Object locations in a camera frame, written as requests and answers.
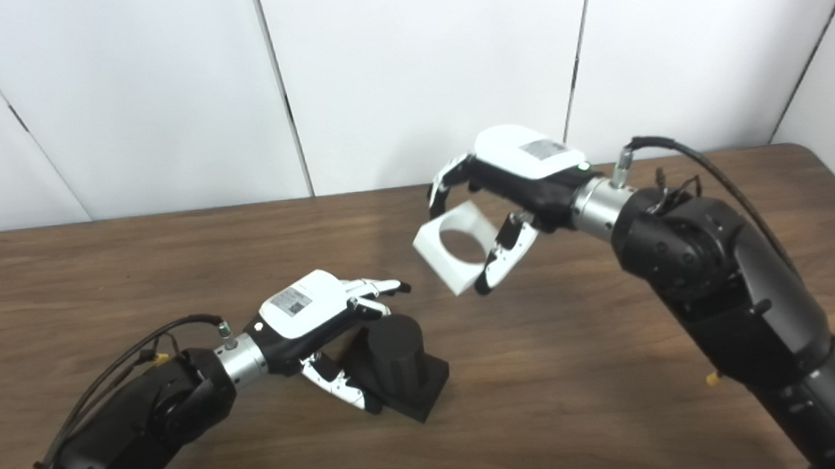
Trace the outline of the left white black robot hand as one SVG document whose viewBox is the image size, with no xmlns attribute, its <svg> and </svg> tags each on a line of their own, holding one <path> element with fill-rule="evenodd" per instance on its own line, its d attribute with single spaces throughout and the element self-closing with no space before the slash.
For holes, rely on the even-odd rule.
<svg viewBox="0 0 835 469">
<path fill-rule="evenodd" d="M 258 364 L 268 375 L 302 375 L 342 402 L 378 414 L 383 404 L 324 348 L 360 322 L 389 316 L 381 296 L 410 291 L 394 278 L 341 280 L 316 269 L 263 301 L 243 332 L 260 351 Z"/>
</svg>

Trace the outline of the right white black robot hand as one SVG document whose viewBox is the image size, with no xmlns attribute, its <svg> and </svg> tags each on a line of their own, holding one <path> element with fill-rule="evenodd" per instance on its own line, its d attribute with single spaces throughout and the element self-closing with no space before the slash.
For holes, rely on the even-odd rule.
<svg viewBox="0 0 835 469">
<path fill-rule="evenodd" d="M 434 175 L 426 195 L 429 216 L 444 213 L 449 191 L 465 184 L 517 205 L 487 247 L 487 259 L 473 282 L 477 294 L 493 292 L 541 233 L 576 229 L 578 192 L 599 173 L 581 151 L 522 126 L 492 126 L 478 134 L 465 155 Z"/>
</svg>

